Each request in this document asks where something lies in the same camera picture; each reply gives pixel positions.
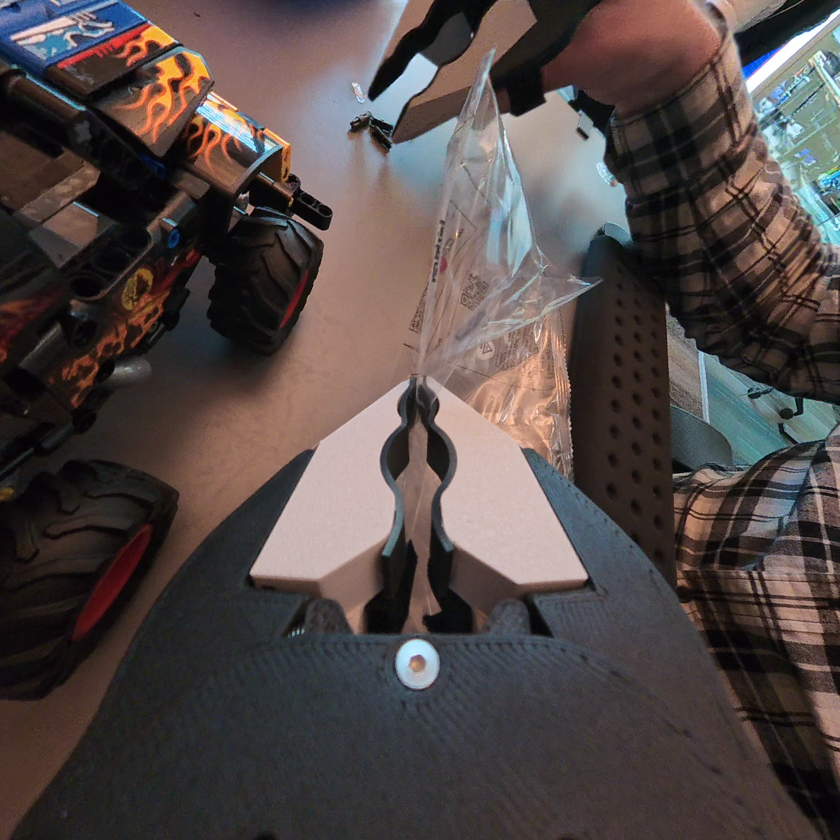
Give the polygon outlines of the person's right hand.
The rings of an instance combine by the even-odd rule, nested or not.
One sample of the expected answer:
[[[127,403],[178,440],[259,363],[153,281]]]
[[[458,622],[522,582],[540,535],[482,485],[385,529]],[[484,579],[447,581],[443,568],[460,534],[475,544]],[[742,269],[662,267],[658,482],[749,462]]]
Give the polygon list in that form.
[[[625,118],[683,88],[720,44],[718,28],[695,2],[603,1],[542,68],[542,86],[575,86]]]

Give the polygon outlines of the crinkled printed plastic bag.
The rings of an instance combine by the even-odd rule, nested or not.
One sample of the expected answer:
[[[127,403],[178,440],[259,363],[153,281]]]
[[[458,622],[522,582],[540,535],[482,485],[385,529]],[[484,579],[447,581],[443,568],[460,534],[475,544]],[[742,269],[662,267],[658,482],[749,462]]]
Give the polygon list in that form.
[[[446,386],[520,447],[572,477],[571,387],[560,310],[468,351]]]

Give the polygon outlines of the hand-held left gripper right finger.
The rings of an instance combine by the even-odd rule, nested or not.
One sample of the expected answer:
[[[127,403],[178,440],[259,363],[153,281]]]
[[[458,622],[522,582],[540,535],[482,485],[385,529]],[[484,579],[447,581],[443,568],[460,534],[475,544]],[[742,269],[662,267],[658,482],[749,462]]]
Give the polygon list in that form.
[[[431,507],[427,578],[434,634],[467,634],[501,601],[577,590],[589,575],[526,452],[434,380],[423,380]]]

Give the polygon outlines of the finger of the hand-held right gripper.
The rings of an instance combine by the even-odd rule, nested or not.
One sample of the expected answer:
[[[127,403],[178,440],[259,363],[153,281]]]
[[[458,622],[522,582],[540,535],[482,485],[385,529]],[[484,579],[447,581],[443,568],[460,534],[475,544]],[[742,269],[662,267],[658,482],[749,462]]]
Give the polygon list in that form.
[[[444,28],[423,52],[435,63],[437,73],[403,108],[393,133],[396,143],[412,140],[460,114],[487,51],[497,48],[491,68],[504,55],[501,37],[489,30],[485,33],[490,37],[486,44],[479,36],[470,38],[467,28]]]
[[[435,6],[444,10],[441,28],[435,29],[430,35],[428,45],[412,46],[412,32],[421,27]],[[388,81],[392,60],[400,46],[407,49],[406,63],[410,63],[416,55],[421,55],[437,68],[434,78],[425,89],[414,96],[418,102],[465,96],[471,88],[484,55],[491,48],[497,52],[491,66],[490,81],[497,88],[503,88],[503,50],[501,43],[494,40],[496,30],[491,25],[495,20],[490,17],[484,23],[471,27],[463,6],[463,2],[408,2],[385,48],[381,64],[374,74],[367,91],[368,98],[375,100],[402,76],[398,73],[392,81]]]

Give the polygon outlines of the flame-printed toy monster truck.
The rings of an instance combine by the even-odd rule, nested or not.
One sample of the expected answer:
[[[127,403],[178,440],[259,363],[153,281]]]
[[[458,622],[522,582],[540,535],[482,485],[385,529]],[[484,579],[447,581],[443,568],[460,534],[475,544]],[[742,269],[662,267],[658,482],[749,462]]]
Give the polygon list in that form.
[[[71,460],[178,323],[203,257],[211,327],[270,355],[298,321],[332,210],[291,146],[214,92],[205,59],[125,2],[2,2],[1,689],[38,699],[89,655],[179,495]]]

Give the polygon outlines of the grey chair seat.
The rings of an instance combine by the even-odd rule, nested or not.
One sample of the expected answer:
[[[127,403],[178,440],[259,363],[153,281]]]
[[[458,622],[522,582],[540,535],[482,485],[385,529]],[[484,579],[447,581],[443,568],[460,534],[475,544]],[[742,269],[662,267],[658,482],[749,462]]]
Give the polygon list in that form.
[[[705,465],[733,466],[732,449],[725,436],[689,413],[671,414],[671,455],[675,471]]]

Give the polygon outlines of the grey desk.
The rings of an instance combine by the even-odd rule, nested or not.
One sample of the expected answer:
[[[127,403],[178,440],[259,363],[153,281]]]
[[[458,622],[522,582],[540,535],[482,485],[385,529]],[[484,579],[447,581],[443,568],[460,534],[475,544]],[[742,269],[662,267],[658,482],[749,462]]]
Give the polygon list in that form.
[[[348,133],[365,111],[393,122],[434,68],[418,58],[360,104],[403,2],[132,2],[203,55],[216,90],[292,144],[292,171],[331,206],[317,281],[296,328],[269,358],[207,323],[213,268],[202,262],[174,331],[152,349],[150,379],[117,392],[92,429],[35,472],[100,458],[180,492],[171,533],[101,644],[38,701],[2,702],[2,838],[55,776],[145,614],[219,522],[303,449],[404,379],[408,327],[432,266],[452,119],[384,152]]]

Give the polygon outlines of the background shelving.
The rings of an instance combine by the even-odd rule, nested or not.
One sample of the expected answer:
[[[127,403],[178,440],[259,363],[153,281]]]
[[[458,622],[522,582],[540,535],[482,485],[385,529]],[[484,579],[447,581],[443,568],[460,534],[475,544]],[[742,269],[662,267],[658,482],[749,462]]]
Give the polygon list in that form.
[[[750,79],[759,127],[822,238],[839,243],[838,25]]]

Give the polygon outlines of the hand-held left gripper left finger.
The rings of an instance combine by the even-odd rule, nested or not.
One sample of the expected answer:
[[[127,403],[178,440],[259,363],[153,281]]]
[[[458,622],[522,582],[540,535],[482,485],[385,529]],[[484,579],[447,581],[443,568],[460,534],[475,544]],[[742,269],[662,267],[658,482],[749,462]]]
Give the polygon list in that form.
[[[250,570],[259,586],[339,603],[356,633],[374,631],[365,607],[383,594],[405,619],[399,595],[413,579],[396,477],[407,465],[404,381],[325,437]]]

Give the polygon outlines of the clear plastic bag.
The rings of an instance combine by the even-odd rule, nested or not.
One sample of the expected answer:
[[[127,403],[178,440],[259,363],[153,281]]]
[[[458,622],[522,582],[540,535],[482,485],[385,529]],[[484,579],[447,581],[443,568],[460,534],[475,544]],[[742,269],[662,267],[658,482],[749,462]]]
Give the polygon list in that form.
[[[448,142],[432,269],[404,350],[411,373],[444,387],[468,351],[560,310],[599,281],[562,276],[533,239],[490,83],[495,52],[484,56]]]

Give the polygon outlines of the person's plaid shirt torso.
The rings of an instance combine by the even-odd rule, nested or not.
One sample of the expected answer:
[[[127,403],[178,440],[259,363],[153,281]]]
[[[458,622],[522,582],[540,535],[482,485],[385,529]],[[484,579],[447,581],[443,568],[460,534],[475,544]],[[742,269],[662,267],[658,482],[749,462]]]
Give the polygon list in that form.
[[[680,599],[749,737],[839,831],[839,434],[675,478]]]

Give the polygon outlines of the person's right forearm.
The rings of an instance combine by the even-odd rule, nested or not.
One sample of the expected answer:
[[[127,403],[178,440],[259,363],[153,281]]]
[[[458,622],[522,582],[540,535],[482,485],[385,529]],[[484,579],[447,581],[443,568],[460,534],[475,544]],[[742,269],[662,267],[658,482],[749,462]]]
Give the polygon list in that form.
[[[717,54],[615,119],[605,161],[640,257],[698,348],[777,391],[838,404],[839,255],[770,156],[723,12]]]

